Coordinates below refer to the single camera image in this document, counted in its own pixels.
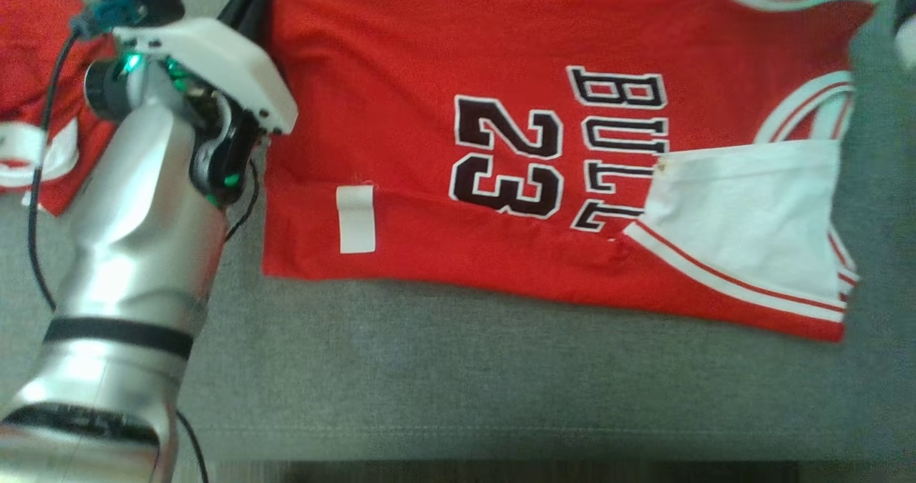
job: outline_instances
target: red jersey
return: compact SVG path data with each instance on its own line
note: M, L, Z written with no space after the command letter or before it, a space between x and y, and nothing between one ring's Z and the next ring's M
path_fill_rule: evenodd
M875 1L275 0L301 116L268 151L265 272L837 341L847 50Z
M81 0L3 0L0 6L0 192L31 185L32 154L42 140L33 133L69 18L81 10ZM40 195L53 215L67 209L114 133L114 125L95 117L82 96L89 63L111 52L106 40L77 43L60 76Z

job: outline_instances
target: basketball jersey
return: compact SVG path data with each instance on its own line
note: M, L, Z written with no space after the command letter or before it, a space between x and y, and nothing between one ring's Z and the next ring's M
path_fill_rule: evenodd
M0 192L26 192L45 135L37 127L54 63L81 0L3 0L0 6ZM82 96L89 63L111 55L110 42L77 43L67 59L52 112L39 203L63 213L110 140L114 125Z
M300 105L264 269L838 341L831 226L876 0L275 0Z

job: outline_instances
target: black band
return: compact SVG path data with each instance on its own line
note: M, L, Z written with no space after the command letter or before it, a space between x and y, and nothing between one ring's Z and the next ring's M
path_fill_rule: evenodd
M174 329L148 323L110 318L58 318L48 326L44 343L66 340L108 340L173 353L187 360L194 337Z

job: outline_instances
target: silver robotic arm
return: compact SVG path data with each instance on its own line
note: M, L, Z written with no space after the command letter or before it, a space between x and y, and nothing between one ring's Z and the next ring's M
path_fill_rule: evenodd
M33 375L0 408L0 481L171 480L225 207L255 141L297 119L269 56L216 19L114 36L86 96L120 127L73 203L77 255Z

